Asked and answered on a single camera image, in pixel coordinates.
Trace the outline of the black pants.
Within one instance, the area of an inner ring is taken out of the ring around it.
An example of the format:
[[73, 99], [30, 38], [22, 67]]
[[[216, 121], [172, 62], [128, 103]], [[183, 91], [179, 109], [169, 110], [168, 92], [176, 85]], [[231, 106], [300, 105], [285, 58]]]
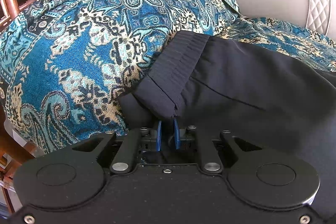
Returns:
[[314, 166], [313, 207], [335, 213], [335, 74], [263, 47], [178, 32], [147, 75], [118, 97], [129, 128], [177, 118], [206, 135], [229, 130]]

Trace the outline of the blue paisley sofa throw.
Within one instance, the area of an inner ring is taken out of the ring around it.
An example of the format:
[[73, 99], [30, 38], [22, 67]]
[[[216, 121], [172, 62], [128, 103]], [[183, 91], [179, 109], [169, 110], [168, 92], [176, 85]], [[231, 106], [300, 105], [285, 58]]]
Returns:
[[1, 33], [1, 102], [13, 129], [45, 153], [126, 133], [117, 97], [180, 30], [252, 43], [335, 71], [335, 41], [236, 0], [37, 0]]

